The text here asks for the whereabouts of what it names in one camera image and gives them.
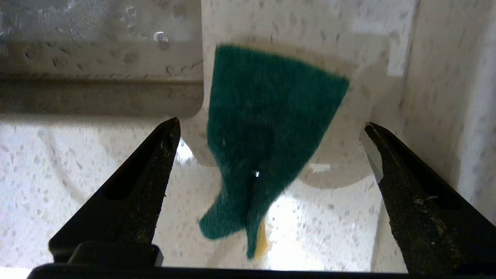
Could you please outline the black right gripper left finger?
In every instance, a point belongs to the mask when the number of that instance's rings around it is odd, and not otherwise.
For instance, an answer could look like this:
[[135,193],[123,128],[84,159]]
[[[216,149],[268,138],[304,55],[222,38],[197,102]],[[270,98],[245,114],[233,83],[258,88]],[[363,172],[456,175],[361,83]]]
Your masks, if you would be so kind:
[[180,138],[178,118],[159,124],[51,238],[54,262],[89,241],[151,244]]

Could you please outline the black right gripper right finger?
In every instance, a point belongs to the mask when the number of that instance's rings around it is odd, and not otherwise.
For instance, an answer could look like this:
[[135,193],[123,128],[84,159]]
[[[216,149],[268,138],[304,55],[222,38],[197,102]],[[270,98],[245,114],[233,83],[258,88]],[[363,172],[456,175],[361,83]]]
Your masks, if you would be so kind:
[[388,129],[369,122],[361,142],[410,274],[495,275],[494,224]]

